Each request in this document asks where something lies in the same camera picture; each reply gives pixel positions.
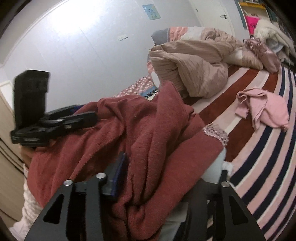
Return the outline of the person left hand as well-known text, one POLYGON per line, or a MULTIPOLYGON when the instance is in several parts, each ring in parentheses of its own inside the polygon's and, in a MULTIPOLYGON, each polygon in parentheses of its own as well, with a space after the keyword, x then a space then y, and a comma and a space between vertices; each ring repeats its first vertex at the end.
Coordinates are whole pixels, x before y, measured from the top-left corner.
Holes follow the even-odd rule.
POLYGON ((20 146, 20 155, 25 166, 29 168, 34 154, 36 152, 43 151, 44 149, 44 147, 37 147, 36 149, 33 149, 31 147, 20 146))

